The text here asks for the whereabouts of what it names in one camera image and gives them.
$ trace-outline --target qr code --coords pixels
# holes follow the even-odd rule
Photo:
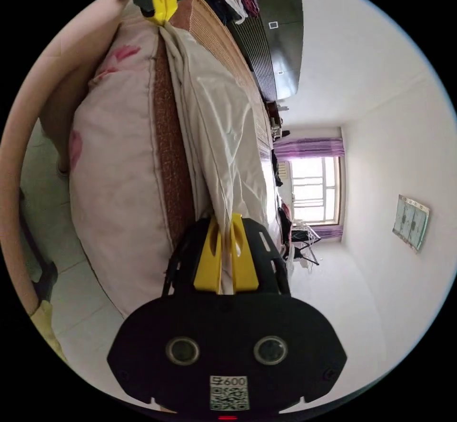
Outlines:
[[[214,411],[246,411],[249,409],[246,376],[211,376],[210,406]]]

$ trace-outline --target bedside object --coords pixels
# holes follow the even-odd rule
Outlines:
[[[303,52],[302,0],[257,0],[260,15],[227,25],[265,101],[298,91]]]
[[[392,232],[417,253],[424,240],[429,215],[429,208],[399,195]]]
[[[38,265],[41,269],[41,276],[37,282],[32,281],[33,287],[37,293],[38,299],[40,302],[46,300],[49,302],[51,300],[51,293],[54,284],[57,281],[58,271],[54,264],[54,262],[46,262],[45,258],[43,257],[38,245],[33,238],[33,235],[29,229],[29,225],[25,219],[24,213],[22,211],[21,203],[25,200],[24,193],[22,189],[19,189],[19,223],[22,229],[22,232],[25,236],[27,241],[27,245],[30,248],[33,256],[35,257]]]
[[[265,108],[267,110],[268,119],[270,121],[271,135],[273,141],[281,138],[282,136],[282,119],[278,113],[278,105],[276,102],[267,102],[265,103]]]

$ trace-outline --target white floor tile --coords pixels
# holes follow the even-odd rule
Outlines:
[[[46,140],[27,148],[20,186],[25,195],[23,205],[29,212],[41,211],[70,201],[68,181],[56,173],[57,152]]]
[[[111,346],[123,321],[119,311],[110,303],[62,333],[59,336],[60,345],[63,349],[86,348],[94,351]]]
[[[327,395],[301,404],[298,409],[319,406],[369,384],[383,373],[386,359],[377,307],[354,260],[339,243],[318,243],[313,249],[320,265],[314,265],[309,273],[294,262],[289,283],[292,296],[310,304],[330,321],[348,361]]]
[[[52,328],[56,335],[111,304],[91,267],[81,262],[59,275],[52,291]]]
[[[40,211],[25,207],[23,211],[37,246],[59,273],[86,260],[71,220],[70,203]]]
[[[77,343],[70,343],[66,346],[62,345],[62,350],[67,357],[70,367],[87,383],[120,400],[137,406],[159,410],[159,406],[154,402],[147,405],[129,397],[122,390],[106,360],[109,348],[110,345],[106,345],[94,351],[87,347],[81,347]]]

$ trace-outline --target mattress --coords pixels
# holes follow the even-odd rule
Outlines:
[[[135,9],[129,11],[133,13],[125,25],[141,24]],[[229,31],[203,0],[181,1],[170,23],[188,31],[247,93],[253,110],[252,139],[270,188],[274,178],[268,117]],[[189,170],[165,42],[157,28],[151,29],[147,39],[139,40],[145,50],[135,52],[130,46],[131,60],[123,61],[130,70],[117,71],[109,59],[119,50],[120,57],[126,55],[119,44],[127,29],[119,29],[92,82],[93,90],[75,114],[70,138],[73,159],[79,158],[70,175],[73,223],[100,284],[124,317],[160,296],[171,252],[202,210],[195,208],[195,176]],[[107,98],[103,88],[115,88],[119,96],[125,88],[134,93],[117,101],[112,94]],[[120,109],[125,119],[115,119]],[[201,205],[205,202],[211,207],[209,194],[202,196]],[[276,211],[274,200],[268,210]],[[273,239],[278,241],[280,231],[276,233]]]

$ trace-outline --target wall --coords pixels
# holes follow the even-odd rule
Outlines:
[[[357,119],[420,73],[407,37],[367,0],[303,0],[303,26],[298,93],[281,103],[286,126]]]
[[[347,205],[343,243],[378,307],[389,368],[421,338],[456,270],[457,132],[431,73],[343,127]],[[431,208],[416,255],[392,233],[398,195]]]
[[[341,136],[341,127],[315,127],[307,125],[287,125],[286,114],[290,111],[283,111],[281,117],[284,120],[284,130],[290,130],[290,135],[287,138],[338,138]]]
[[[348,361],[331,392],[289,411],[318,406],[372,382],[385,368],[386,351],[373,296],[354,259],[341,243],[313,246],[319,266],[311,274],[294,262],[292,296],[318,309],[332,324]]]

